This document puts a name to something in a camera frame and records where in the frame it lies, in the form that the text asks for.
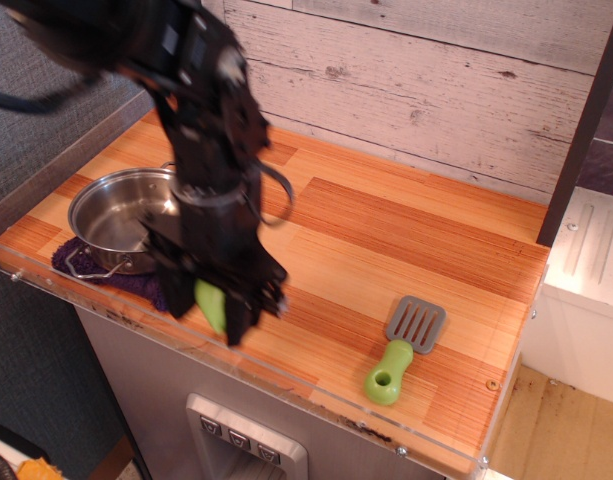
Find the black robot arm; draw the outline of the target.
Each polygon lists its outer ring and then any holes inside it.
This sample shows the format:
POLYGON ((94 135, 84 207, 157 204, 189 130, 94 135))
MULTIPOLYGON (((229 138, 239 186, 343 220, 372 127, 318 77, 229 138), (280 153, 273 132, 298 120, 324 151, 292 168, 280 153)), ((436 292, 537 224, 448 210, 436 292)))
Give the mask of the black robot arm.
POLYGON ((198 306, 230 345, 262 313, 279 315, 286 270, 262 246, 259 160, 268 124, 233 32, 198 1, 10 1, 7 9, 50 59, 79 74, 41 97, 0 93, 0 109, 43 115, 105 72, 143 87, 172 146, 177 212, 141 214, 169 312, 198 306))

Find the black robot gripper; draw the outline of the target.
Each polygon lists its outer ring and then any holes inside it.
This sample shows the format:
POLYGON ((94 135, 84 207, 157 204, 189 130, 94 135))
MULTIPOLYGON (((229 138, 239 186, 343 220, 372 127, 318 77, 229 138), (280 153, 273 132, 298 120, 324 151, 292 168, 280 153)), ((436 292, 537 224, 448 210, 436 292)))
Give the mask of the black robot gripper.
POLYGON ((257 192, 208 198, 204 205, 178 200, 175 215, 142 220, 169 313, 179 319, 195 305, 197 280, 221 288, 228 295, 229 346, 241 343, 262 310, 279 316, 286 307, 282 284, 287 272, 258 237, 261 206, 257 192))

